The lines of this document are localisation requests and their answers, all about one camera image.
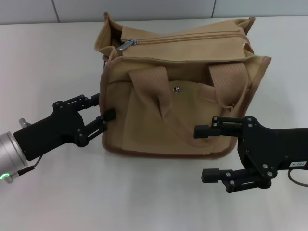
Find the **canvas bag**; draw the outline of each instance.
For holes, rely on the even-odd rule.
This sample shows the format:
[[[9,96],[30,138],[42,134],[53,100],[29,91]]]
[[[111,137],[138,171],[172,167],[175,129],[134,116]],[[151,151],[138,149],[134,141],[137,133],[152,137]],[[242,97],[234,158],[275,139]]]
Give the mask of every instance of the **canvas bag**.
[[[194,139],[193,131],[213,116],[245,115],[271,60],[254,55],[246,37],[255,18],[157,34],[104,17],[95,42],[105,60],[99,105],[101,113],[116,110],[104,148],[144,156],[228,154],[235,137]]]

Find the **bag handle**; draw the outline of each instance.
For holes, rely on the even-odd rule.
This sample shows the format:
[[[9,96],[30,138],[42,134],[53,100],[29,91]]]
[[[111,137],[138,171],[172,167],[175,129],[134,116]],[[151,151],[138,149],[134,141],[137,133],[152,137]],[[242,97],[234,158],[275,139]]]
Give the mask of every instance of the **bag handle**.
[[[208,68],[218,102],[230,110],[240,105],[248,86],[248,73],[244,63],[214,64]]]
[[[230,69],[230,73],[234,70],[231,68],[232,66],[228,66],[227,69]],[[213,82],[215,82],[214,86],[218,88],[217,96],[220,103],[227,103],[227,100],[232,99],[236,100],[238,92],[235,92],[237,88],[233,85],[237,83],[232,81],[231,75],[226,78],[226,81],[223,80],[225,70],[221,69],[218,66],[210,69],[212,70],[212,78]],[[241,73],[241,77],[245,77],[244,73],[247,75],[247,71],[243,72],[243,69],[236,71],[237,73]],[[164,67],[158,66],[154,68],[141,69],[141,70],[133,70],[130,71],[129,76],[134,86],[134,90],[136,94],[140,98],[140,100],[147,106],[150,107],[154,114],[161,117],[162,120],[187,144],[200,148],[212,148],[213,145],[219,140],[219,137],[213,139],[194,139],[193,134],[186,128],[186,126],[180,121],[175,113],[172,112],[172,96],[169,87],[169,79],[167,75],[167,71]],[[228,85],[232,84],[233,91],[226,92],[224,91],[228,88]]]

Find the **white tabletop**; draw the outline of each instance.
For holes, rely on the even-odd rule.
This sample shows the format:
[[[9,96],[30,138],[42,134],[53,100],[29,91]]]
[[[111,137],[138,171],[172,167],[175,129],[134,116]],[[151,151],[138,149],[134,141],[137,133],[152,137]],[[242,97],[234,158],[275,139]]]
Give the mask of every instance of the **white tabletop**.
[[[172,32],[223,19],[122,22]],[[257,18],[248,37],[272,62],[247,115],[269,128],[308,127],[308,17]],[[103,23],[0,25],[0,134],[52,112],[52,103],[99,92],[94,51]],[[82,112],[86,123],[99,108]],[[2,231],[304,231],[308,189],[280,171],[267,190],[228,194],[203,184],[203,168],[241,169],[236,150],[218,160],[133,158],[107,153],[101,137],[63,145],[11,185],[0,182]],[[308,182],[308,173],[294,171]]]

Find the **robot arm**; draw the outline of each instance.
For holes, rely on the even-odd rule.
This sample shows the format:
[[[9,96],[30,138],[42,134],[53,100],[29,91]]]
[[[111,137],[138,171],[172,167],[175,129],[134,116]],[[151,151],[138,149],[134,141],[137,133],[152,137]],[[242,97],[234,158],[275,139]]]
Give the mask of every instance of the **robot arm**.
[[[195,126],[194,137],[238,137],[238,153],[245,169],[203,169],[203,183],[226,186],[228,193],[252,188],[267,189],[279,170],[307,170],[308,129],[272,130],[259,124],[254,117],[243,119],[213,117],[212,124]]]
[[[65,143],[78,147],[107,130],[107,122],[116,119],[115,109],[106,111],[91,123],[84,125],[79,111],[99,103],[99,93],[90,99],[80,95],[67,101],[55,102],[53,113],[35,124],[20,120],[23,129],[12,135],[0,135],[0,180],[13,179],[35,168],[26,167],[27,161],[38,158]]]

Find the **metal zipper pull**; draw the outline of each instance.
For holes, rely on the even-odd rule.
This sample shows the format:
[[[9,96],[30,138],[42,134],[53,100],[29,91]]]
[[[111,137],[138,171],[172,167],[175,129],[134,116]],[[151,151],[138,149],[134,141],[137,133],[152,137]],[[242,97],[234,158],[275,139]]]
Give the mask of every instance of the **metal zipper pull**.
[[[117,49],[119,51],[123,51],[125,50],[127,47],[130,47],[130,46],[135,46],[138,44],[138,40],[136,39],[129,39],[127,40],[125,43],[123,43],[121,46],[119,46]]]

